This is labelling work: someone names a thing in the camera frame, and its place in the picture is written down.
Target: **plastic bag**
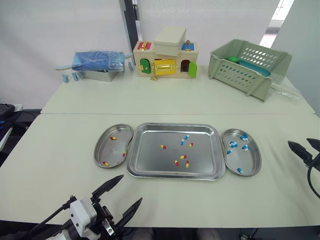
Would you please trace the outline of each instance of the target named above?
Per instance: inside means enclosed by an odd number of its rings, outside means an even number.
[[[270,86],[270,92],[275,95],[287,97],[290,99],[301,99],[302,94],[295,88],[287,85],[279,85],[272,83]]]
[[[72,70],[123,72],[125,70],[125,55],[121,51],[76,52],[73,57]]]

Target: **green door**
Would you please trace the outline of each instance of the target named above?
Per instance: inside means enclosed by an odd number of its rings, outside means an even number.
[[[194,61],[189,63],[188,75],[195,78],[197,75],[197,64]]]
[[[141,72],[145,74],[151,73],[150,62],[148,59],[145,59],[145,58],[140,59],[140,69],[141,69]]]

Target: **black cable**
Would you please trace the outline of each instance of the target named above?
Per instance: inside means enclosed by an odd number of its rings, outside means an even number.
[[[259,230],[259,228],[257,227],[257,229],[254,231],[254,233],[252,234],[252,236],[250,237],[251,239],[256,235],[257,231]]]
[[[36,225],[34,228],[32,228],[30,231],[26,233],[28,235],[28,240],[31,239],[32,233],[36,230],[44,226],[47,222],[49,222],[51,219],[53,219],[58,213],[60,213],[62,210],[64,210],[64,207],[61,206],[59,207],[54,213],[52,213],[49,217],[47,217],[45,220],[40,222],[38,225]]]
[[[24,239],[26,236],[28,236],[28,240],[32,238],[32,233],[35,230],[38,230],[42,228],[48,221],[50,221],[52,218],[54,218],[58,213],[60,213],[62,210],[66,210],[70,208],[70,204],[74,201],[76,201],[77,198],[75,196],[70,196],[70,199],[64,203],[61,207],[59,207],[54,213],[52,213],[49,217],[47,217],[45,220],[37,224],[34,228],[29,230],[21,239]]]
[[[36,116],[32,113],[32,112],[29,112],[29,111],[22,111],[23,113],[27,113],[27,114],[31,114],[33,116],[33,120],[36,119]]]
[[[312,190],[312,191],[314,192],[314,194],[320,199],[320,194],[315,190],[314,186],[312,186],[311,179],[310,179],[311,170],[312,170],[312,168],[316,165],[317,161],[318,161],[318,159],[315,158],[315,159],[311,162],[311,164],[310,164],[310,166],[309,166],[309,168],[308,168],[307,179],[308,179],[308,184],[309,184],[311,190]]]

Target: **metal container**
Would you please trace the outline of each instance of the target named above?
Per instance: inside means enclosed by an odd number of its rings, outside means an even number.
[[[198,180],[218,180],[226,170],[217,130],[205,124],[175,123],[138,126],[126,167],[136,177]]]
[[[133,134],[133,129],[127,124],[117,124],[108,128],[95,145],[95,164],[101,168],[114,168],[122,164],[126,160],[128,144]]]
[[[243,141],[240,137],[247,135],[248,141]],[[238,147],[229,147],[231,141],[238,144]],[[239,129],[228,129],[222,134],[222,145],[227,168],[244,177],[251,177],[257,174],[261,168],[261,155],[252,136]],[[242,149],[244,145],[249,147],[248,151]]]

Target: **black device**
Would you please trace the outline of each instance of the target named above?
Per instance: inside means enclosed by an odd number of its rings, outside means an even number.
[[[320,152],[320,140],[314,139],[314,138],[307,138],[306,140],[309,142],[309,144],[315,150]],[[310,178],[312,168],[315,168],[318,171],[320,171],[320,153],[318,153],[318,155],[315,156],[314,159],[312,159],[312,155],[306,150],[306,148],[301,146],[299,143],[293,142],[293,141],[288,141],[288,144],[289,144],[290,149],[295,154],[297,154],[303,160],[305,165],[308,167],[307,179],[308,179],[309,186],[310,186],[311,190],[314,192],[314,194],[318,198],[320,198],[320,194],[317,193],[315,188],[312,186],[311,178]]]
[[[0,104],[0,118],[9,117],[15,109],[16,107],[12,104]]]

